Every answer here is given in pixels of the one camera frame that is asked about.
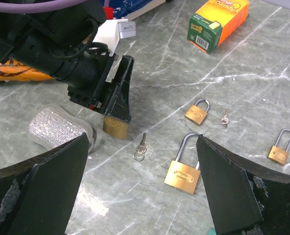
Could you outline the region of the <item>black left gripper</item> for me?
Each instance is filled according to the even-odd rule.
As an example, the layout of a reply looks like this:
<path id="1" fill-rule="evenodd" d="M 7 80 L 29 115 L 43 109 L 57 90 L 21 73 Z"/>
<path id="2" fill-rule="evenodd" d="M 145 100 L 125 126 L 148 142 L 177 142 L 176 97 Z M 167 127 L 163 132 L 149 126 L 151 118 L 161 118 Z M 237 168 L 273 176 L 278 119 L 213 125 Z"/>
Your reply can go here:
<path id="1" fill-rule="evenodd" d="M 105 55 L 95 55 L 97 75 L 81 89 L 68 86 L 68 96 L 75 104 L 129 124 L 132 119 L 129 91 L 134 58 L 122 56 L 114 79 L 107 83 L 106 79 L 117 58 L 117 54 L 110 56 L 108 52 Z"/>

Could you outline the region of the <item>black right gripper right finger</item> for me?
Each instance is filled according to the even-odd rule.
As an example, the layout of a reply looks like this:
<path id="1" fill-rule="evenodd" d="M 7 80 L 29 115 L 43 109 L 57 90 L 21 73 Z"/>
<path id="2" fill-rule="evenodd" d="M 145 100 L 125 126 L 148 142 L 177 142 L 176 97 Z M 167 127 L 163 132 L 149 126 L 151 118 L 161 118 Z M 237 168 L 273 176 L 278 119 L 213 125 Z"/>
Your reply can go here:
<path id="1" fill-rule="evenodd" d="M 204 135 L 196 142 L 218 235 L 290 235 L 290 175 L 264 167 Z"/>

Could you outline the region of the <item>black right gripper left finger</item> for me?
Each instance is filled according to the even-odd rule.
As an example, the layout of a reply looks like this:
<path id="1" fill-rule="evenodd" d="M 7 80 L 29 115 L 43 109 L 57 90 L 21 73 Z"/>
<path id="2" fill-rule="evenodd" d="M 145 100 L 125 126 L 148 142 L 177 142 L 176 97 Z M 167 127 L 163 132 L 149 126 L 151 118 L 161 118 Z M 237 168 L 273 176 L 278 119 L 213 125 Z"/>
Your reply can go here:
<path id="1" fill-rule="evenodd" d="M 87 162 L 86 133 L 0 169 L 0 235 L 63 235 Z"/>

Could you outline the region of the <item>large brass padlock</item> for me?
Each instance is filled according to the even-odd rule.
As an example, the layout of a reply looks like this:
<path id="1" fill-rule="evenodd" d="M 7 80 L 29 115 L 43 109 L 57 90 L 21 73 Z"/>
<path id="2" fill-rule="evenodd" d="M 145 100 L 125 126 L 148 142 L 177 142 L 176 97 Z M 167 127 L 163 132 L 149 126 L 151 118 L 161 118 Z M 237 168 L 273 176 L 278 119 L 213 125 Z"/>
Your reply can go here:
<path id="1" fill-rule="evenodd" d="M 172 160 L 168 168 L 164 183 L 185 191 L 189 194 L 194 194 L 196 186 L 201 175 L 199 170 L 200 163 L 197 161 L 195 167 L 188 166 L 180 162 L 180 158 L 187 140 L 190 137 L 198 137 L 199 133 L 190 132 L 184 136 L 175 160 Z"/>
<path id="2" fill-rule="evenodd" d="M 125 140 L 127 138 L 128 124 L 112 117 L 104 116 L 103 131 L 112 137 Z"/>

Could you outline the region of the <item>silver key with ring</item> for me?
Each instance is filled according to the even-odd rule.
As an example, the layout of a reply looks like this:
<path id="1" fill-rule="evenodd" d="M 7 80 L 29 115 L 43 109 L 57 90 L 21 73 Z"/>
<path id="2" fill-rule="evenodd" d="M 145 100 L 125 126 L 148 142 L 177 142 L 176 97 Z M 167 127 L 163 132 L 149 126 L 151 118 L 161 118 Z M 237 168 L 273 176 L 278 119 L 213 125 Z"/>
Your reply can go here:
<path id="1" fill-rule="evenodd" d="M 145 153 L 147 152 L 146 147 L 146 133 L 143 134 L 142 140 L 140 144 L 136 147 L 134 153 L 133 153 L 133 159 L 137 162 L 141 162 L 145 158 Z"/>

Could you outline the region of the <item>small brass padlock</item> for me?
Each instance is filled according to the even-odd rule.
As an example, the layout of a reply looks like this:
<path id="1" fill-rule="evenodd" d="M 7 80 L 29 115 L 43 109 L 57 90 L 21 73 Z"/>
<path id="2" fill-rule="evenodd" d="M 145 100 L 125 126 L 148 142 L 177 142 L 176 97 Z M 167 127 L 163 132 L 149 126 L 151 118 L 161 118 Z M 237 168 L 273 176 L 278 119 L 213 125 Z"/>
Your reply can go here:
<path id="1" fill-rule="evenodd" d="M 282 149 L 278 146 L 279 141 L 285 132 L 288 132 L 290 134 L 290 129 L 285 128 L 280 131 L 274 145 L 271 147 L 270 152 L 267 156 L 268 159 L 281 165 L 285 165 L 289 157 L 290 139 L 285 149 Z"/>

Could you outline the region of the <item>small silver key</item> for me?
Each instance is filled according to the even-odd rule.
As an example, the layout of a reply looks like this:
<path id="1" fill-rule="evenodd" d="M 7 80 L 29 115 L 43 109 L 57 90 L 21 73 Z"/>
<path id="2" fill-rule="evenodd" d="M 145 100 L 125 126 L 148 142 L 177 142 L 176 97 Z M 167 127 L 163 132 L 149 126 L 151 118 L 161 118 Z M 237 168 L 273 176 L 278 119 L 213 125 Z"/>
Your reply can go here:
<path id="1" fill-rule="evenodd" d="M 230 123 L 229 117 L 228 117 L 228 109 L 225 110 L 224 116 L 221 119 L 221 124 L 223 126 L 227 126 Z"/>

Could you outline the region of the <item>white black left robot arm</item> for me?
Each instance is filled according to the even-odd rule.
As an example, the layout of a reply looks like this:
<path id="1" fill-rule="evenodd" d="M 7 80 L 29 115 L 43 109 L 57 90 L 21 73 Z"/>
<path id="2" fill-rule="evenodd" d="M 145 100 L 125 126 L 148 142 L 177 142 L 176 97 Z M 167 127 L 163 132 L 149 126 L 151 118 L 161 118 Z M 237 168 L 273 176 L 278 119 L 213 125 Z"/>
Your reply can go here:
<path id="1" fill-rule="evenodd" d="M 0 0 L 0 63 L 12 59 L 67 84 L 70 101 L 123 123 L 131 122 L 134 58 L 117 55 L 95 37 L 106 22 L 98 0 Z"/>

